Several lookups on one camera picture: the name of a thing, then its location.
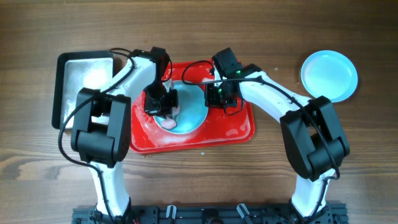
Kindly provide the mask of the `pink sponge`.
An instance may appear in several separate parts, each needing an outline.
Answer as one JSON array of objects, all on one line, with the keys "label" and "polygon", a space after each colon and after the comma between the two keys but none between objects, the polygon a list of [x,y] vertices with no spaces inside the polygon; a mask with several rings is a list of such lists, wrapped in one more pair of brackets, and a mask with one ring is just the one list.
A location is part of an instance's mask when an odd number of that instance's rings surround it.
[{"label": "pink sponge", "polygon": [[172,113],[168,114],[163,121],[161,121],[160,125],[164,129],[173,129],[177,127],[177,122],[176,122],[176,117],[180,113],[180,107],[173,107],[172,108]]}]

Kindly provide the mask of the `mint plate with orange stain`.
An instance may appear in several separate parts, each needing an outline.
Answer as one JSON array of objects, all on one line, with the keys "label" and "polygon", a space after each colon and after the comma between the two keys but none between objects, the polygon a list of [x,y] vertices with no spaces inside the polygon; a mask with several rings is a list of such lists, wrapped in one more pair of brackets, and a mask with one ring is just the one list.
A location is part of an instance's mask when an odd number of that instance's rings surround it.
[{"label": "mint plate with orange stain", "polygon": [[164,130],[173,134],[188,134],[198,129],[207,117],[204,91],[199,86],[186,85],[181,80],[173,81],[173,88],[178,92],[180,112],[174,119],[177,126]]}]

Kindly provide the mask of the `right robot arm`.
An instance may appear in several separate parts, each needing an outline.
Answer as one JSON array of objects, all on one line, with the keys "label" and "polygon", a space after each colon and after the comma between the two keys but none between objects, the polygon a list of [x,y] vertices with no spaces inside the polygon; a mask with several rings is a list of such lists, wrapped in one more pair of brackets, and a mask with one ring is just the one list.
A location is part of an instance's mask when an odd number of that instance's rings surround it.
[{"label": "right robot arm", "polygon": [[206,94],[215,95],[213,104],[224,108],[239,97],[279,122],[286,156],[297,173],[290,203],[301,222],[318,218],[326,207],[328,185],[340,178],[339,167],[349,154],[333,103],[286,89],[257,65],[242,65],[230,48],[216,53],[211,62],[215,79],[206,83]]}]

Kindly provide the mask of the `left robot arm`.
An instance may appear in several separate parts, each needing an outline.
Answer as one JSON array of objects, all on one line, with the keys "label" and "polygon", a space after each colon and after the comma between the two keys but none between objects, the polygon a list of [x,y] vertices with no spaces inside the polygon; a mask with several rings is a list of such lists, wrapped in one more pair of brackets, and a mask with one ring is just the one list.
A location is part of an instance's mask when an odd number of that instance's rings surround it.
[{"label": "left robot arm", "polygon": [[132,223],[131,198],[123,177],[122,161],[131,143],[131,105],[145,93],[148,116],[173,119],[178,93],[171,79],[164,80],[170,57],[165,49],[150,51],[115,48],[127,63],[99,90],[82,88],[76,97],[71,147],[80,156],[79,165],[89,168],[98,203],[89,217],[98,223]]}]

